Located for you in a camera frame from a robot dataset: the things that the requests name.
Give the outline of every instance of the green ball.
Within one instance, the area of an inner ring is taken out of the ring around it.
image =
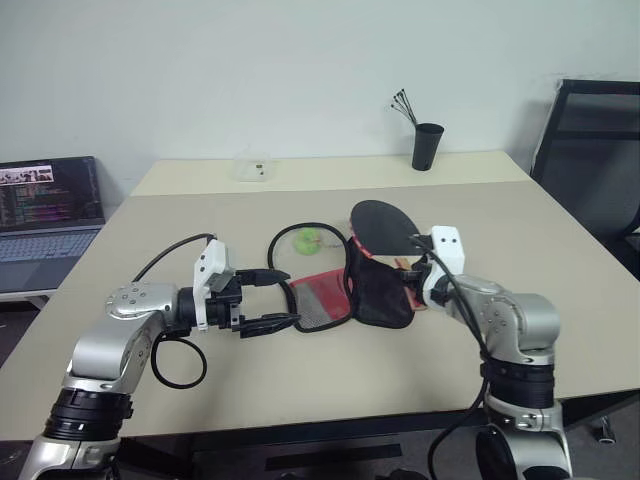
[[[302,228],[293,239],[293,248],[300,255],[315,255],[321,247],[320,232],[315,228]]]

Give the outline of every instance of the black office chair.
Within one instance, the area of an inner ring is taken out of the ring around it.
[[[640,83],[563,80],[531,176],[640,280]]]

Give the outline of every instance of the beige tabletop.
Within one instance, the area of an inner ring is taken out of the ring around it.
[[[282,227],[315,220],[346,232],[351,207],[364,199],[400,207],[424,230],[457,226],[468,273],[516,292],[540,293],[555,304],[562,321],[557,396],[640,386],[640,283],[533,182],[135,196],[0,369],[0,439],[28,439],[41,431],[78,335],[100,316],[110,291],[171,242],[215,232],[238,268],[262,267],[267,244]],[[189,285],[201,247],[176,251],[149,280]],[[282,311],[284,302],[277,287],[247,288],[243,306],[257,315]],[[191,338],[209,361],[205,381],[192,390],[170,390],[147,368],[123,435],[460,409],[480,384],[471,335],[431,311],[402,330],[351,320],[313,334],[289,329],[241,340],[214,328]],[[179,381],[199,371],[195,355],[177,345],[163,346],[159,363]]]

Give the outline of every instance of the floor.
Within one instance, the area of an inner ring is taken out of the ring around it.
[[[0,367],[33,318],[34,313],[28,311],[0,313]],[[640,404],[629,405],[610,418],[617,438],[614,445],[598,443],[588,425],[568,433],[574,476],[640,480]],[[475,460],[476,430],[461,429],[443,444],[436,457],[439,480],[480,480]],[[305,480],[373,480],[376,475],[389,475],[397,468],[425,474],[426,451],[437,433],[422,431],[342,442],[267,445],[199,453],[195,460],[201,470],[200,478],[212,480],[276,480],[287,478],[284,475],[289,472]],[[371,447],[385,453],[387,458],[324,462],[318,466],[317,456],[300,456],[353,448],[366,452]],[[24,444],[0,442],[0,479],[17,478],[26,453]],[[291,466],[279,468],[284,464]],[[128,470],[123,470],[122,476],[124,480],[152,478]]]

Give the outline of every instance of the laptop screen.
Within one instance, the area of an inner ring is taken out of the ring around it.
[[[0,164],[0,232],[103,223],[93,157]]]

